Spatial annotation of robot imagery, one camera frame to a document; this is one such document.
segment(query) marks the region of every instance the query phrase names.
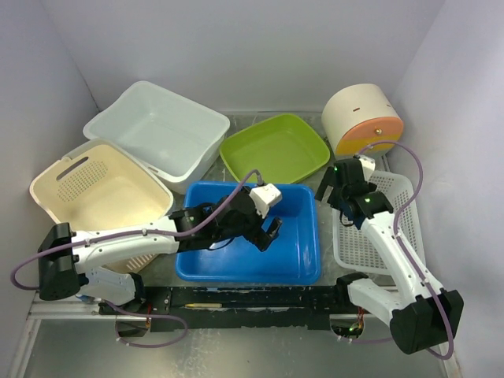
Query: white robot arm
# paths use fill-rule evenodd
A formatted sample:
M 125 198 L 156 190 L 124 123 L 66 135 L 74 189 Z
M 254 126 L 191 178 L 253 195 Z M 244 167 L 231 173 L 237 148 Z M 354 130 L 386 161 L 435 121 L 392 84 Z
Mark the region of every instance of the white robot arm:
M 394 209 L 368 181 L 374 167 L 374 160 L 365 156 L 337 161 L 327 169 L 315 199 L 321 201 L 327 187 L 333 187 L 328 203 L 352 222 L 346 226 L 356 227 L 369 239 L 398 289 L 392 294 L 365 274 L 353 273 L 338 279 L 341 292 L 349 302 L 389 325 L 398 347 L 411 354 L 448 340 L 438 303 L 454 335 L 464 302 L 457 291 L 446 291 L 425 268 L 400 228 L 394 233 Z
M 254 189 L 243 187 L 224 204 L 226 198 L 217 204 L 185 208 L 148 224 L 114 230 L 73 232 L 69 224 L 56 224 L 39 252 L 60 245 L 71 246 L 39 259 L 40 298 L 52 301 L 76 294 L 88 295 L 120 306 L 133 299 L 142 300 L 143 284 L 139 275 L 105 268 L 112 262 L 147 254 L 206 249 L 238 236 L 259 250 L 266 250 L 278 236 L 281 220 L 274 218 L 267 231 L 261 226 L 270 207 L 281 200 L 280 191 L 272 184 Z M 193 232 L 204 222 L 207 224 L 203 228 Z

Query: round cylindrical container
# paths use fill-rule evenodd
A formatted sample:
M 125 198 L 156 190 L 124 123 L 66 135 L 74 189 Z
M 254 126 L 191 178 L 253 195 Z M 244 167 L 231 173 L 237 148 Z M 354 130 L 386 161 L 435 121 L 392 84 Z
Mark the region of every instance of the round cylindrical container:
M 348 158 L 362 147 L 380 140 L 398 140 L 404 124 L 375 84 L 346 87 L 328 101 L 322 124 L 336 158 Z M 378 157 L 394 145 L 382 144 L 366 154 Z

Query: green tray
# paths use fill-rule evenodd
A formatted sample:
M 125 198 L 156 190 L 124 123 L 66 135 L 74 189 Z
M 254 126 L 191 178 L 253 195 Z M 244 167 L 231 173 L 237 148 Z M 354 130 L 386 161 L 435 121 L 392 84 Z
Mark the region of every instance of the green tray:
M 259 169 L 267 183 L 297 183 L 324 166 L 329 154 L 322 138 L 294 114 L 259 122 L 220 145 L 220 156 L 238 181 Z

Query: white wall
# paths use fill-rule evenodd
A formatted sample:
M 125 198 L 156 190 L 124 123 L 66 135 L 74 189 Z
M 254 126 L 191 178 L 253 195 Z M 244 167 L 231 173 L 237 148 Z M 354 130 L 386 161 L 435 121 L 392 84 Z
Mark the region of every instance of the white wall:
M 502 376 L 504 366 L 503 14 L 499 0 L 447 0 L 393 101 L 402 140 L 424 163 L 428 265 L 465 300 L 456 340 L 465 378 Z M 402 151 L 391 166 L 417 176 Z
M 149 80 L 223 111 L 391 95 L 443 0 L 42 0 L 101 109 Z
M 28 186 L 83 142 L 82 127 L 96 111 L 39 1 L 0 2 L 0 376 L 6 376 L 33 298 L 10 284 L 10 269 L 36 252 L 52 224 Z M 36 269 L 19 277 L 37 284 Z

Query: blue tray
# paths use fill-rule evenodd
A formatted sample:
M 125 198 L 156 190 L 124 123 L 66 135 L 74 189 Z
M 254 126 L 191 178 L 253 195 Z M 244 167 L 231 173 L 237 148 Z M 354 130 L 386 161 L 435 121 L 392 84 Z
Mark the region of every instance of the blue tray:
M 278 238 L 265 252 L 239 237 L 220 250 L 178 254 L 177 275 L 188 281 L 291 285 L 310 285 L 317 281 L 321 275 L 321 253 L 313 192 L 305 185 L 276 186 L 282 192 L 282 201 L 271 208 L 263 228 L 268 228 L 274 217 L 280 217 L 283 224 Z M 187 190 L 184 205 L 217 202 L 235 187 L 236 183 L 193 183 Z

